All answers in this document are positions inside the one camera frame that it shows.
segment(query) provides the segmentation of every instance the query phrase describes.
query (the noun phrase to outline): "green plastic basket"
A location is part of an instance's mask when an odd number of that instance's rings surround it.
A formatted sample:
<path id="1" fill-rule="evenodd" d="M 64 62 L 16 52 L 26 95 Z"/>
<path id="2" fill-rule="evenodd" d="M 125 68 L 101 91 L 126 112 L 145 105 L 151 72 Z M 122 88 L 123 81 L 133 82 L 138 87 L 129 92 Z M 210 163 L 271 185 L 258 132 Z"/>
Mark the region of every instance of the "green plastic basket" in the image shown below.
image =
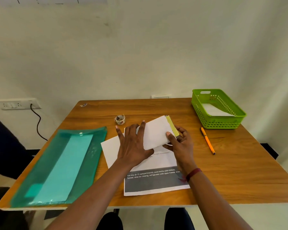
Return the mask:
<path id="1" fill-rule="evenodd" d="M 206 129 L 236 129 L 246 116 L 246 113 L 220 89 L 194 89 L 192 92 L 192 105 Z M 211 116 L 207 114 L 202 103 L 209 103 L 235 116 Z"/>

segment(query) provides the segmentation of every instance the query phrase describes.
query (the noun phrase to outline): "wall switch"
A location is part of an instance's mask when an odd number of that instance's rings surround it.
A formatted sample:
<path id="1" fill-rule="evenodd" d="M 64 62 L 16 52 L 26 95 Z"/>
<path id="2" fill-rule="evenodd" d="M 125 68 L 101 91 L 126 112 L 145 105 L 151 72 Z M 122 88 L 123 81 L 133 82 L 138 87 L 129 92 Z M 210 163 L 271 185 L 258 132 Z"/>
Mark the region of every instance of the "wall switch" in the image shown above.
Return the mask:
<path id="1" fill-rule="evenodd" d="M 171 94 L 164 94 L 164 95 L 152 95 L 151 98 L 171 98 Z"/>
<path id="2" fill-rule="evenodd" d="M 30 110 L 41 109 L 36 98 L 11 98 L 11 99 L 0 99 L 1 110 Z"/>

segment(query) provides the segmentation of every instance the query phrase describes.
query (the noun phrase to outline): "orange pen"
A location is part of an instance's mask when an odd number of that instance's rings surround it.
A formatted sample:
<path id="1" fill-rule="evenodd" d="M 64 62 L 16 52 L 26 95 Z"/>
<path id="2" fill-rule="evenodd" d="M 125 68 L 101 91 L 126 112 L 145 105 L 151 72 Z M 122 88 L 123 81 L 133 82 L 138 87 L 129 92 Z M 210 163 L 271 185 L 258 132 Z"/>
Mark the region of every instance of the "orange pen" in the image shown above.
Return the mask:
<path id="1" fill-rule="evenodd" d="M 206 139 L 206 141 L 207 141 L 207 144 L 208 144 L 208 146 L 209 146 L 212 154 L 215 155 L 216 152 L 214 151 L 214 149 L 213 149 L 213 147 L 212 147 L 212 145 L 211 145 L 211 143 L 210 143 L 210 141 L 209 141 L 209 139 L 208 139 L 208 136 L 207 136 L 204 128 L 201 127 L 201 128 L 200 128 L 200 131 L 202 132 L 203 136 L 205 137 L 205 139 Z"/>

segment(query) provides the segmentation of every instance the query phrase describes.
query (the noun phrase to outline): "red wrist band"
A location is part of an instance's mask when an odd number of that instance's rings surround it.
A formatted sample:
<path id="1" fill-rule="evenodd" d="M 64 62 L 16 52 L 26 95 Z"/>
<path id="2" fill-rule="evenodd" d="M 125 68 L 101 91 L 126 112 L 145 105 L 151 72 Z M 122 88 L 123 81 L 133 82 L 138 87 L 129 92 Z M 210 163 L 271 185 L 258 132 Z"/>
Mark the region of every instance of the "red wrist band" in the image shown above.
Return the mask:
<path id="1" fill-rule="evenodd" d="M 201 171 L 200 168 L 196 168 L 196 169 L 192 170 L 192 171 L 186 176 L 187 182 L 190 181 L 190 178 L 191 178 L 193 175 L 197 174 L 197 173 L 200 172 L 200 171 Z"/>

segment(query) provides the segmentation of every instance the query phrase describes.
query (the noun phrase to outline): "white wall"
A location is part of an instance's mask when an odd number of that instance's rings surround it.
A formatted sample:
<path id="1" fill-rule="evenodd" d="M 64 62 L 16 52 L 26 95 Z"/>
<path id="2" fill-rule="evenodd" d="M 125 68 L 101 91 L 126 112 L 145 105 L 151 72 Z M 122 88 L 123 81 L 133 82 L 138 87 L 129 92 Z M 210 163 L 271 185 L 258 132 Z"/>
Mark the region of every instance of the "white wall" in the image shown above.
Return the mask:
<path id="1" fill-rule="evenodd" d="M 49 137 L 79 100 L 221 88 L 250 133 L 284 151 L 288 0 L 108 3 L 0 7 L 0 99 L 38 98 Z M 43 145 L 30 111 L 0 110 L 0 120 L 26 148 Z"/>

